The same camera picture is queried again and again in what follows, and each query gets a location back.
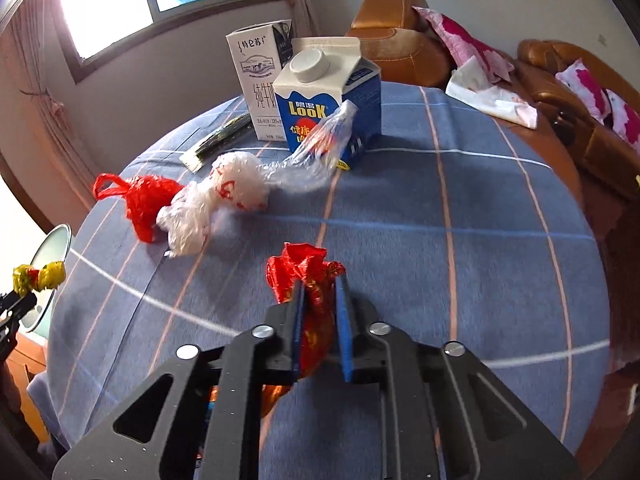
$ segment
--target silver screw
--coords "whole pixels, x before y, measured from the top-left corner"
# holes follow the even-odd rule
[[[189,359],[193,359],[194,357],[196,357],[196,355],[198,355],[199,352],[200,350],[198,350],[198,347],[196,345],[182,345],[180,348],[177,349],[175,354],[180,359],[184,359],[185,361],[187,361]]]
[[[273,335],[274,330],[273,330],[273,326],[258,325],[253,330],[251,330],[251,333],[253,334],[254,337],[257,337],[258,339],[267,339]]]
[[[391,332],[391,325],[382,323],[380,321],[372,323],[369,327],[369,332],[371,332],[373,335],[387,335],[389,332]]]
[[[444,345],[444,353],[450,355],[451,357],[460,357],[463,353],[465,353],[465,347],[462,343],[457,341],[452,341],[451,343],[447,343]]]

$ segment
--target window frame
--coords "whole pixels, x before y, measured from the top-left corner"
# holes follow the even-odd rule
[[[196,0],[172,9],[160,11],[156,0],[147,0],[153,19],[151,25],[111,43],[100,52],[86,59],[80,57],[76,50],[71,32],[65,21],[61,0],[50,0],[50,8],[66,65],[74,82],[78,84],[100,67],[124,54],[127,50],[159,34],[207,16],[274,1],[277,0]]]

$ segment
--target triangular cutout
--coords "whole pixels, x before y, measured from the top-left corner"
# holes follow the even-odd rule
[[[113,431],[146,444],[151,440],[174,378],[165,374],[113,423]]]
[[[489,440],[500,440],[526,427],[524,418],[486,378],[481,374],[470,374],[468,378]]]

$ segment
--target beige curtain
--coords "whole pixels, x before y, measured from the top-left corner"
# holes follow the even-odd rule
[[[24,0],[0,37],[0,52],[26,104],[26,120],[53,166],[87,212],[95,203],[95,164],[74,134],[65,106],[44,83],[45,0]]]
[[[293,27],[298,38],[319,35],[318,18],[311,0],[289,0],[293,11]]]

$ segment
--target round table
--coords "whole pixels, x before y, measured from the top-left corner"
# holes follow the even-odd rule
[[[273,191],[263,214],[220,212],[197,256],[168,259],[166,235],[137,241],[124,201],[91,211],[66,260],[48,370],[31,393],[75,444],[175,350],[208,349],[274,303],[264,269],[284,242],[324,246],[352,290],[415,340],[458,339],[575,452],[606,373],[609,305],[598,249],[567,188],[492,118],[436,89],[384,83],[383,135],[325,189]],[[178,157],[246,110],[236,98],[180,126],[122,176],[201,179]],[[265,162],[285,145],[252,134],[229,148]],[[375,478],[375,392],[329,365],[279,400],[263,425],[262,478]]]

